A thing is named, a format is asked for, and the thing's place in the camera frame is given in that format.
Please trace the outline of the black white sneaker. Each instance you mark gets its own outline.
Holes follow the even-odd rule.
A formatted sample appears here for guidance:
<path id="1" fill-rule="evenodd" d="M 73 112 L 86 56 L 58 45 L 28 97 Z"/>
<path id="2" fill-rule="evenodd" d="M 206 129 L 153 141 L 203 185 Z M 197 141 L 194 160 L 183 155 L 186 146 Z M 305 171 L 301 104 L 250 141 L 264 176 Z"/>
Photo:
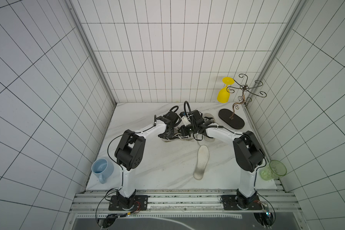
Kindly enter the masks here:
<path id="1" fill-rule="evenodd" d="M 183 136 L 180 132 L 178 132 L 178 128 L 174 128 L 174 136 L 171 138 L 161 138 L 162 141 L 164 142 L 172 142 L 175 140 L 183 140 L 183 141 L 191 141 L 193 140 L 193 136 L 192 135 L 188 135 L 188 136 Z"/>
<path id="2" fill-rule="evenodd" d="M 216 122 L 214 116 L 210 113 L 204 113 L 203 119 L 204 119 L 204 125 L 205 126 L 209 126 L 209 125 Z M 203 136 L 203 137 L 204 137 L 204 140 L 207 142 L 214 142 L 215 141 L 215 138 L 211 138 L 211 137 L 207 137 L 207 136 Z"/>

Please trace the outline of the white insole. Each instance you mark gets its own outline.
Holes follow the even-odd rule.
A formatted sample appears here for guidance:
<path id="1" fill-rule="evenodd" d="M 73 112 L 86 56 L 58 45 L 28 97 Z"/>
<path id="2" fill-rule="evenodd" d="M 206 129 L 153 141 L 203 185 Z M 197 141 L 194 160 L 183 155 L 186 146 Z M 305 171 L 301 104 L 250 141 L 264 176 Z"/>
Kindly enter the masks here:
<path id="1" fill-rule="evenodd" d="M 196 180 L 201 180 L 204 176 L 206 166 L 209 161 L 209 149 L 207 146 L 202 145 L 197 152 L 197 162 L 193 173 L 193 177 Z"/>

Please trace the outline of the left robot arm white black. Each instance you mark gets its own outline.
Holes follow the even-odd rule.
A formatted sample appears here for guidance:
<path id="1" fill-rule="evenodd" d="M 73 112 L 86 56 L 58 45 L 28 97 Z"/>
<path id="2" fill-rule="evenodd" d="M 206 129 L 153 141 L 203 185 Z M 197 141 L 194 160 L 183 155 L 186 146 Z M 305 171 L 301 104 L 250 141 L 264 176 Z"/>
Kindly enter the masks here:
<path id="1" fill-rule="evenodd" d="M 162 116 L 155 116 L 154 122 L 140 130 L 126 130 L 121 136 L 115 151 L 117 164 L 123 171 L 122 187 L 117 196 L 123 202 L 133 202 L 135 196 L 135 172 L 142 161 L 146 141 L 148 138 L 159 137 L 171 140 L 175 137 L 174 128 L 181 122 L 179 115 L 170 110 Z"/>

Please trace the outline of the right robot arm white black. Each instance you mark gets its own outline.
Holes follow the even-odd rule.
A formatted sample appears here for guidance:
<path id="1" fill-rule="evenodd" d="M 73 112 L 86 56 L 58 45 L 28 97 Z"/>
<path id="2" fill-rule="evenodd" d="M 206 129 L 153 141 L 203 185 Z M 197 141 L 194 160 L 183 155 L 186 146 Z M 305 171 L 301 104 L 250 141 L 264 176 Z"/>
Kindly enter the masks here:
<path id="1" fill-rule="evenodd" d="M 180 116 L 184 125 L 188 126 L 184 131 L 185 134 L 200 134 L 207 138 L 218 139 L 233 147 L 236 162 L 241 168 L 237 202 L 241 202 L 243 206 L 253 202 L 257 195 L 256 172 L 265 159 L 255 134 L 251 131 L 230 130 L 207 118 L 204 119 L 197 110 L 181 112 Z"/>

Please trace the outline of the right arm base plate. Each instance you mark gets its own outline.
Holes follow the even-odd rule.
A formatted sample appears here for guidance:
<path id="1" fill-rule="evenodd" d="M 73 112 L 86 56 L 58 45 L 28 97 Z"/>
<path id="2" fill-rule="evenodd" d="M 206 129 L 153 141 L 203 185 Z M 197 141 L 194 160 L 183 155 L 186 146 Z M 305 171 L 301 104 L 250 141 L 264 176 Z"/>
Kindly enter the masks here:
<path id="1" fill-rule="evenodd" d="M 257 211 L 263 209 L 261 204 L 255 202 L 259 201 L 259 197 L 257 194 L 254 194 L 250 198 L 246 198 L 242 195 L 222 195 L 220 201 L 223 204 L 224 210 Z"/>

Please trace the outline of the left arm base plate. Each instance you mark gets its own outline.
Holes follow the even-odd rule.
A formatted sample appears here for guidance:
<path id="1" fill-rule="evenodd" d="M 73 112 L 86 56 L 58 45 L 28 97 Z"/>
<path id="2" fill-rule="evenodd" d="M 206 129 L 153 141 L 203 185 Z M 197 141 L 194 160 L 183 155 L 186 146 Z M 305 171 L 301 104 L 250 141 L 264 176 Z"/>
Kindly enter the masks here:
<path id="1" fill-rule="evenodd" d="M 148 204 L 147 195 L 134 195 L 131 198 L 113 195 L 108 207 L 109 211 L 145 211 Z"/>

